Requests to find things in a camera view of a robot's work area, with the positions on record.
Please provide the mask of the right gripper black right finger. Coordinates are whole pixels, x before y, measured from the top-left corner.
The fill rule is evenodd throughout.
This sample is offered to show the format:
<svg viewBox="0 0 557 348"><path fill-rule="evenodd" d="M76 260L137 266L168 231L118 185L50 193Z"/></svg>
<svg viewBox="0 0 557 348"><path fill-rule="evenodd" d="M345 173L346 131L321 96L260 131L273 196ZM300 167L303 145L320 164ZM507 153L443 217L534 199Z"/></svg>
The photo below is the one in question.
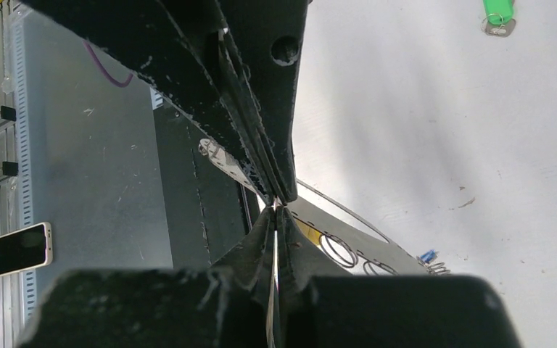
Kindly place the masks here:
<svg viewBox="0 0 557 348"><path fill-rule="evenodd" d="M469 276L353 275L276 211L287 347L518 347L498 295Z"/></svg>

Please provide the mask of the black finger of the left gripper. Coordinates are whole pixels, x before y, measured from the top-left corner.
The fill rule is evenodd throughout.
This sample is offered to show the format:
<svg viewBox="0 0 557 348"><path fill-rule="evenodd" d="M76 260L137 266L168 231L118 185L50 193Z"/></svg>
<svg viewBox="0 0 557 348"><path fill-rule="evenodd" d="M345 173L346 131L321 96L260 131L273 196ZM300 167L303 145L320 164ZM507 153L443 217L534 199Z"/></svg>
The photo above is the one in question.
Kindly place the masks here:
<svg viewBox="0 0 557 348"><path fill-rule="evenodd" d="M307 1L218 1L222 97L232 135L220 140L265 202L297 198L292 126Z"/></svg>
<svg viewBox="0 0 557 348"><path fill-rule="evenodd" d="M29 1L160 93L222 146L264 199L278 195L242 61L216 1Z"/></svg>

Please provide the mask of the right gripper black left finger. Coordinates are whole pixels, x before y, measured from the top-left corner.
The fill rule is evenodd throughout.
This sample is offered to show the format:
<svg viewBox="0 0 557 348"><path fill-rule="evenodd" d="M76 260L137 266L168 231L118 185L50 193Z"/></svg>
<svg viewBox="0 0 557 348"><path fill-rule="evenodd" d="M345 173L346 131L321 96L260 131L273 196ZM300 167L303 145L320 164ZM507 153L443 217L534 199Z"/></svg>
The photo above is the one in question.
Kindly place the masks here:
<svg viewBox="0 0 557 348"><path fill-rule="evenodd" d="M19 347L264 347L255 297L273 211L207 269L80 269L62 274Z"/></svg>

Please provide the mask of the yellow tagged key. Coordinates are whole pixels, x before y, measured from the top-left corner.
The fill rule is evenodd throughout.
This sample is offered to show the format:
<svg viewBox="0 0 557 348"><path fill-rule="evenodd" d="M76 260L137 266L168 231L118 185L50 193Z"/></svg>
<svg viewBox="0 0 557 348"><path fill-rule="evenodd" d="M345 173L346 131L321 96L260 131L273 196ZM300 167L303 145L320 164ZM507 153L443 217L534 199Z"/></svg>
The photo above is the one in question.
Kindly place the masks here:
<svg viewBox="0 0 557 348"><path fill-rule="evenodd" d="M323 234L320 231L317 231L316 229L306 225L303 233L305 234L307 239L313 242L317 247L321 245L320 237L322 237Z"/></svg>

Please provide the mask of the blue tagged key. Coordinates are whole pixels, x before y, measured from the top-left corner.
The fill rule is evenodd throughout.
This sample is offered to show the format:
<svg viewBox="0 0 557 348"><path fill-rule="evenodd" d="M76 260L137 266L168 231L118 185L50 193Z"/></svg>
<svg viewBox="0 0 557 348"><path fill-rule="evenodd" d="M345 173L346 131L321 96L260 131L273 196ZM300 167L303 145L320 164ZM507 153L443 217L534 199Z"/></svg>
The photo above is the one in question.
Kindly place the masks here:
<svg viewBox="0 0 557 348"><path fill-rule="evenodd" d="M430 249L424 254L418 256L418 261L424 265L431 265L438 258L438 252L434 249Z"/></svg>

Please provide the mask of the white smartphone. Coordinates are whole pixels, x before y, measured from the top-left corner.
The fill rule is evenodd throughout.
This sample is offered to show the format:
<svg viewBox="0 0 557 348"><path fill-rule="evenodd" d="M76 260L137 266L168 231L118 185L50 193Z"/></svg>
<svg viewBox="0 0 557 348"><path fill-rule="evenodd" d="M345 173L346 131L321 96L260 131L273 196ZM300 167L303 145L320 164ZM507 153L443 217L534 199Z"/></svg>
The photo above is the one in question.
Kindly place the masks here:
<svg viewBox="0 0 557 348"><path fill-rule="evenodd" d="M48 222L0 236L0 277L40 268L52 260L52 227Z"/></svg>

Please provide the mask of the green tagged key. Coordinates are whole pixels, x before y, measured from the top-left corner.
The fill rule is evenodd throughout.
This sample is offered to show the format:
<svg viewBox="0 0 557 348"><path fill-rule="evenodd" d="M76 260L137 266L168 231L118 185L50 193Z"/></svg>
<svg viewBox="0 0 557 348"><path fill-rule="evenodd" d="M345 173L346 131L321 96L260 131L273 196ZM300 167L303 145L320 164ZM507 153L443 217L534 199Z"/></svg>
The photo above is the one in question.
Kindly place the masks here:
<svg viewBox="0 0 557 348"><path fill-rule="evenodd" d="M488 36L505 38L516 27L514 0L483 0L485 17L481 30Z"/></svg>

